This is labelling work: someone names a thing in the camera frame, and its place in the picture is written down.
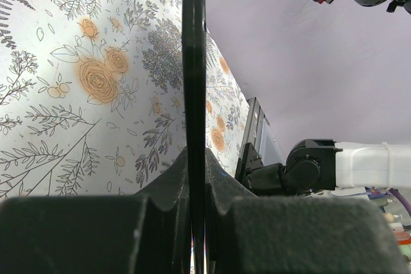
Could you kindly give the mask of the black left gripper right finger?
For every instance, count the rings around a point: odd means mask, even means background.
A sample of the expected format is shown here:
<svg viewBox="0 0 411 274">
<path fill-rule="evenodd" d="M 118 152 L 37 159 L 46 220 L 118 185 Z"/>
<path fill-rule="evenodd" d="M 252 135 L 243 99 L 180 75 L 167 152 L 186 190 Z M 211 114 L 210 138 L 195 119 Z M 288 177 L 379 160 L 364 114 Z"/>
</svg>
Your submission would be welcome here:
<svg viewBox="0 0 411 274">
<path fill-rule="evenodd" d="M 257 197 L 205 153 L 205 248 L 209 273 L 408 273 L 372 203 Z"/>
</svg>

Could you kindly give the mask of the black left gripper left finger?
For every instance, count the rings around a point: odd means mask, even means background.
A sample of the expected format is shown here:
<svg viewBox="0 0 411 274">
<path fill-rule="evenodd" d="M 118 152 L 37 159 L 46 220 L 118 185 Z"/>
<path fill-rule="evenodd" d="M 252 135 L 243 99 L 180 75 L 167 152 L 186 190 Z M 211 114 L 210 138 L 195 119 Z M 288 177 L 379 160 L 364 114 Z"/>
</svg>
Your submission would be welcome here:
<svg viewBox="0 0 411 274">
<path fill-rule="evenodd" d="M 189 273 L 187 152 L 130 196 L 1 204 L 2 273 Z"/>
</svg>

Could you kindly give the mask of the black framed whiteboard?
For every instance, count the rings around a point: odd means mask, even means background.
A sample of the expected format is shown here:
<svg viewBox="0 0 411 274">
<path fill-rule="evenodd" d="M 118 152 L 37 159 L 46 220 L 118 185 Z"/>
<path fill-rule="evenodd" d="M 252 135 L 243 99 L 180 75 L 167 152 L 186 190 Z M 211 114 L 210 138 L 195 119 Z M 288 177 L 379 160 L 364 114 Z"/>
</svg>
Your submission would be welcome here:
<svg viewBox="0 0 411 274">
<path fill-rule="evenodd" d="M 206 0 L 182 0 L 182 64 L 195 272 L 204 272 Z"/>
</svg>

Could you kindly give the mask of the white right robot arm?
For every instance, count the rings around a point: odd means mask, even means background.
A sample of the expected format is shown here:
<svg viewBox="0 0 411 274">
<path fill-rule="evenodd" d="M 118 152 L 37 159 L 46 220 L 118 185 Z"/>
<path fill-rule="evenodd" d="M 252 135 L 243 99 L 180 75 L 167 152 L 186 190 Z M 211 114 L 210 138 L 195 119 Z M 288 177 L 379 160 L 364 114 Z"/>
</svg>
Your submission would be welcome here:
<svg viewBox="0 0 411 274">
<path fill-rule="evenodd" d="M 319 4 L 334 0 L 313 0 Z M 363 7 L 388 1 L 387 12 L 402 7 L 410 11 L 410 0 L 353 0 Z M 310 190 L 333 191 L 336 188 L 410 187 L 410 147 L 331 139 L 305 139 L 294 146 L 285 164 L 246 167 L 237 176 L 248 190 L 260 196 L 295 195 Z"/>
</svg>

